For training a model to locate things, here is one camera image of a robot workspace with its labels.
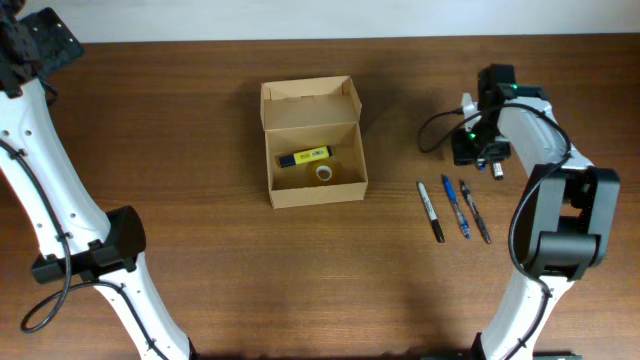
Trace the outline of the black whiteboard marker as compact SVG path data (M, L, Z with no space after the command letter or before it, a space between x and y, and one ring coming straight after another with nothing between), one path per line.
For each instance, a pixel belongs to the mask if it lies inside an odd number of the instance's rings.
M497 181L504 179L504 171L500 162L494 162L492 164L493 176Z

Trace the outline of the black sharpie permanent marker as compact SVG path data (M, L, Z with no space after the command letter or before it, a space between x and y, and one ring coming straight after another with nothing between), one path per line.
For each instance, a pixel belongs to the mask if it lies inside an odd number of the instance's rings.
M424 184L420 181L416 182L417 185L417 189L419 191L420 197L422 199L423 205L425 207L427 216L429 218L432 230L434 232L436 241L438 243L444 243L445 242L445 238L444 238L444 234L442 232L442 228L440 226L438 217L436 215L435 209L433 207L433 204L429 198L429 195L426 191L426 188L424 186Z

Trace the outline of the yellow clear tape roll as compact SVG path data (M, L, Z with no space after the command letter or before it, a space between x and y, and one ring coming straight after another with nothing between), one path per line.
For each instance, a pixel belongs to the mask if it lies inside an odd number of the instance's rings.
M306 174L312 186L329 186L340 183L342 170L343 167L339 162L322 159L309 163Z

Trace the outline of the yellow highlighter black cap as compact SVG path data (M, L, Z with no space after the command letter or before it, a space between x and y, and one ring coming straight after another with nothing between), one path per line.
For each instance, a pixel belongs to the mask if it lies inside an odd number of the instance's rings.
M333 151L330 146L321 146L288 155L279 156L277 158L277 162L281 168L287 168L327 159L332 155Z

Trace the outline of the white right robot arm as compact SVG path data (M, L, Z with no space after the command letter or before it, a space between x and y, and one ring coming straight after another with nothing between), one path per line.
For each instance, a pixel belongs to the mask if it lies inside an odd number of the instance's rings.
M508 231L511 280L470 356L531 359L560 298L606 255L620 178L576 149L544 90L517 84L511 65L480 71L478 96L464 94L461 111L455 165L483 167L515 154L528 175Z

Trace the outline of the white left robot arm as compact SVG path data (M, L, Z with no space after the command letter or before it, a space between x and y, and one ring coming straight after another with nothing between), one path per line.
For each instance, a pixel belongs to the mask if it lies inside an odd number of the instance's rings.
M93 287L111 304L141 358L194 359L191 340L151 279L138 213L131 206L109 212L98 207L51 120L58 93L46 79L84 49L52 8L21 17L24 6L1 4L1 170L39 243L34 279L63 285L24 316L20 329L42 330L71 292Z

